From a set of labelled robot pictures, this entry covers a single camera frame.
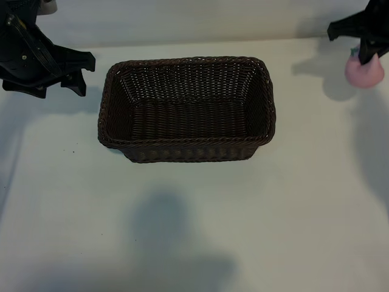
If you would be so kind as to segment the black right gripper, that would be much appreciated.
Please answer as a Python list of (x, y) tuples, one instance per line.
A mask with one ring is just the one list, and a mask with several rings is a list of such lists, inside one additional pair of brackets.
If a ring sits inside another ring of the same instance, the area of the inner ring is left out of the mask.
[(358, 58), (362, 65), (374, 55), (388, 53), (388, 1), (370, 0), (364, 10), (329, 24), (330, 41), (338, 37), (354, 37), (360, 40)]

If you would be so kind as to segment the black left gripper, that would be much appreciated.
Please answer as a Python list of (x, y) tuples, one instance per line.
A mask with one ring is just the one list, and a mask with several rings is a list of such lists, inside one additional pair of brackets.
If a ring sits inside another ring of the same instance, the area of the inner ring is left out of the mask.
[(53, 44), (37, 25), (30, 25), (16, 14), (1, 13), (1, 79), (5, 91), (46, 98), (49, 83), (86, 96), (82, 69), (95, 71), (95, 57)]

